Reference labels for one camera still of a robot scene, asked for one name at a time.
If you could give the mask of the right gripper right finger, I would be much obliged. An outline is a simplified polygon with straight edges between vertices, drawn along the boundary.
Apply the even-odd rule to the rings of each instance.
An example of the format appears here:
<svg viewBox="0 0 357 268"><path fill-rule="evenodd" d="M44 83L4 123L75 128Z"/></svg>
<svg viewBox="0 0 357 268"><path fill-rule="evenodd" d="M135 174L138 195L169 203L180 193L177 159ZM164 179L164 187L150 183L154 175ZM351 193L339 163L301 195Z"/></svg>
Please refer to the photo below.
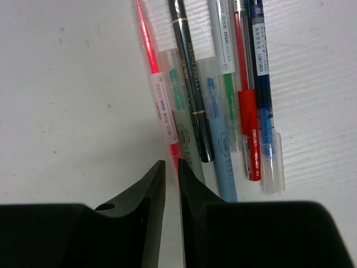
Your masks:
<svg viewBox="0 0 357 268"><path fill-rule="evenodd" d="M223 201L178 163L185 267L353 267L319 203Z"/></svg>

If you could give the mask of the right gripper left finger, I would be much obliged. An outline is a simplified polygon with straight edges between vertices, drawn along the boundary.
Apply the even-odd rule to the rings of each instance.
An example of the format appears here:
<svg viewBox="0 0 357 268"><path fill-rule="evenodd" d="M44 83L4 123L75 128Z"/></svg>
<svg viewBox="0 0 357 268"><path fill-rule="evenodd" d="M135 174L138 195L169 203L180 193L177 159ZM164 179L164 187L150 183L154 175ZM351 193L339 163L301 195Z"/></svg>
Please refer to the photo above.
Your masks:
<svg viewBox="0 0 357 268"><path fill-rule="evenodd" d="M157 267L166 163L91 209L84 204L1 206L2 267Z"/></svg>

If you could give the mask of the grey green gel pen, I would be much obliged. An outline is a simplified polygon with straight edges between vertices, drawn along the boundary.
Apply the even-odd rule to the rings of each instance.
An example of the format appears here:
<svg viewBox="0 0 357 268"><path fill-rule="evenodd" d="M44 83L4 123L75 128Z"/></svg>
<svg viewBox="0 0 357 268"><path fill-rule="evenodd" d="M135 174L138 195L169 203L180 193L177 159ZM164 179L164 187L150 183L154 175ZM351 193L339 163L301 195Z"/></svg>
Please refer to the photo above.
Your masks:
<svg viewBox="0 0 357 268"><path fill-rule="evenodd" d="M196 177L205 183L204 172L201 164L199 149L192 125L187 89L179 61L178 49L168 49L158 53L163 72L168 78L168 89L173 104L178 137L180 140L183 158Z"/></svg>

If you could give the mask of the light blue gel pen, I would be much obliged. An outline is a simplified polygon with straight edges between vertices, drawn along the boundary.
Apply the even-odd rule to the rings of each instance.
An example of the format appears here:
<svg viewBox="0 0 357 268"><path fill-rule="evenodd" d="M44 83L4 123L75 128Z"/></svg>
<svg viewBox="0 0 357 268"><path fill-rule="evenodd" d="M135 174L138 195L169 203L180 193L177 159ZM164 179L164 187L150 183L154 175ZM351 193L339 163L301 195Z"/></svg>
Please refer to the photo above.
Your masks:
<svg viewBox="0 0 357 268"><path fill-rule="evenodd" d="M223 91L214 56L197 61L206 116L215 155L216 180L220 197L226 202L237 202L237 189L231 159L229 132Z"/></svg>

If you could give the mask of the pink gel pen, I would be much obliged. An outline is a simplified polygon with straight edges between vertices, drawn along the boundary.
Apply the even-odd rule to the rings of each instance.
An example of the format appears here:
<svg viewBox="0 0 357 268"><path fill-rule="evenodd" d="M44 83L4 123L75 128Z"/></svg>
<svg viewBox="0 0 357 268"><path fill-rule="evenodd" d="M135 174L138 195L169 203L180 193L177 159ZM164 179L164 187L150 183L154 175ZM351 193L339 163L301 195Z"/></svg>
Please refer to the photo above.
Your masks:
<svg viewBox="0 0 357 268"><path fill-rule="evenodd" d="M152 35L146 5L143 1L134 1L134 10L138 19L143 54L148 66L148 79L153 95L156 115L160 124L163 140L170 153L172 167L174 171L177 171L181 150L167 90L166 78L158 64L155 40Z"/></svg>

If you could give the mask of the black gold-banded pencil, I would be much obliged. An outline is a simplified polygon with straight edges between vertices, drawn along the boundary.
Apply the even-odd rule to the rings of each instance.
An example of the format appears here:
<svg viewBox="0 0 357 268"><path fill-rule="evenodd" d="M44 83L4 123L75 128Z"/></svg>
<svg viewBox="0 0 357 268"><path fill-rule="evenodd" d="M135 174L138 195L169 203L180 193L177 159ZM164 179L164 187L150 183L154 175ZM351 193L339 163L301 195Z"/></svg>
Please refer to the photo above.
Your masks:
<svg viewBox="0 0 357 268"><path fill-rule="evenodd" d="M168 1L168 7L186 84L187 98L200 159L202 162L212 162L214 160L214 150L206 118L206 109L185 3L184 1Z"/></svg>

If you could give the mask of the green slim highlighter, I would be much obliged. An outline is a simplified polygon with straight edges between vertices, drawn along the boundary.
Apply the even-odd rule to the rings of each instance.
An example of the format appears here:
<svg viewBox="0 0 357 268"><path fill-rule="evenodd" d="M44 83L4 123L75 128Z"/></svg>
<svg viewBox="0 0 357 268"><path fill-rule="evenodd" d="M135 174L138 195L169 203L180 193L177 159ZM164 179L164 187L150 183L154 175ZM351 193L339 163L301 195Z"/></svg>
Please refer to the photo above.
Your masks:
<svg viewBox="0 0 357 268"><path fill-rule="evenodd" d="M208 6L218 70L223 77L226 102L228 105L230 149L232 152L239 152L238 106L233 77L235 73L235 59L228 4L227 1L208 1Z"/></svg>

